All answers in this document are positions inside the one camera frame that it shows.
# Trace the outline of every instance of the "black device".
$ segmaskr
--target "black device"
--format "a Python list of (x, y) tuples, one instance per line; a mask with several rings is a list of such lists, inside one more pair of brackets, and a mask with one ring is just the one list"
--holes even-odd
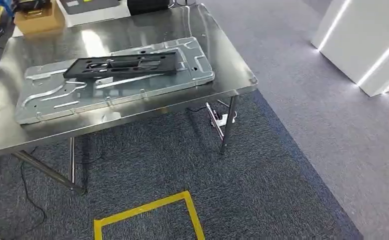
[(150, 74), (173, 74), (176, 69), (176, 52), (146, 53), (121, 56), (86, 57), (77, 59), (63, 73), (72, 78), (135, 78)]
[(128, 10), (132, 16), (166, 10), (169, 4), (170, 0), (127, 0)]

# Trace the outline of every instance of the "stainless steel table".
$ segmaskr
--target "stainless steel table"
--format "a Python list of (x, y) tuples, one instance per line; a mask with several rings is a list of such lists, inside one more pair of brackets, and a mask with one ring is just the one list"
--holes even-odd
[[(75, 58), (104, 56), (119, 50), (194, 36), (213, 70), (206, 85), (144, 98), (29, 125), (14, 120), (15, 106), (28, 67)], [(96, 22), (10, 38), (0, 60), (0, 156), (12, 154), (82, 194), (75, 184), (74, 137), (112, 128), (149, 116), (181, 110), (192, 103), (231, 97), (224, 133), (217, 131), (224, 152), (232, 128), (237, 96), (257, 88), (257, 79), (203, 4)], [(68, 178), (23, 149), (70, 138)]]

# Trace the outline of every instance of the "white power strip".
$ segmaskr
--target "white power strip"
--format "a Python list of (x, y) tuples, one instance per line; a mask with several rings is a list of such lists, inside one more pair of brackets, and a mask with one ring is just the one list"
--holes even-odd
[(229, 117), (229, 115), (226, 113), (226, 114), (223, 114), (222, 115), (222, 118), (217, 120), (216, 123), (218, 124), (219, 127), (222, 127), (222, 126), (225, 126), (227, 124), (227, 118)]

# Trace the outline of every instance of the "cardboard box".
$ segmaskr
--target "cardboard box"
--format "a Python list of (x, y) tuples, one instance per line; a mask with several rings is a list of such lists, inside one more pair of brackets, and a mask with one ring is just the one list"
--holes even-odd
[(54, 0), (50, 7), (28, 13), (17, 12), (13, 21), (25, 34), (60, 30), (65, 26), (65, 18)]

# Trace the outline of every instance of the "dark blue carpet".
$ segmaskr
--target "dark blue carpet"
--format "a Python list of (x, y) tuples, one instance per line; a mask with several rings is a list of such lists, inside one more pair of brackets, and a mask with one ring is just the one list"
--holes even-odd
[[(220, 112), (225, 106), (213, 103)], [(205, 110), (183, 110), (76, 138), (76, 195), (26, 167), (29, 195), (47, 220), (22, 239), (93, 239), (93, 219), (190, 191), (207, 239), (362, 239), (320, 176), (258, 91), (240, 97), (225, 155)], [(34, 155), (66, 174), (67, 141)], [(19, 162), (0, 158), (0, 238), (42, 218), (24, 197)], [(183, 202), (103, 229), (103, 239), (193, 239)]]

